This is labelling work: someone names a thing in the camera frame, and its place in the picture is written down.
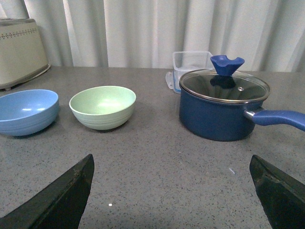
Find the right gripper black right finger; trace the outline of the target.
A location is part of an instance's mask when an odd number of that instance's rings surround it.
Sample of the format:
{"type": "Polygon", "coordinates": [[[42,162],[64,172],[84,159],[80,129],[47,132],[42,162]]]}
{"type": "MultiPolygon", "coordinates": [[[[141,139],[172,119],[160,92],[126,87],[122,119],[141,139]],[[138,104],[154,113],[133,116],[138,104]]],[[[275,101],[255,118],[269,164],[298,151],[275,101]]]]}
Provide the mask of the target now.
{"type": "Polygon", "coordinates": [[[305,227],[305,185],[257,155],[249,165],[256,194],[274,229],[305,227]]]}

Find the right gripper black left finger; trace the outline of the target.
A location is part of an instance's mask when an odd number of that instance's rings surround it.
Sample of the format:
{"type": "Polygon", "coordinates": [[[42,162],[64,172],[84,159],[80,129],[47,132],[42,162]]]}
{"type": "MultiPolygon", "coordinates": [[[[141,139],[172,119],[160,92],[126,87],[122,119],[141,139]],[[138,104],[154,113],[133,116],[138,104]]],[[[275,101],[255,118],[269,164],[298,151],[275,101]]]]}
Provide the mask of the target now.
{"type": "Polygon", "coordinates": [[[0,219],[2,229],[76,229],[87,205],[94,159],[87,155],[30,200],[0,219]]]}

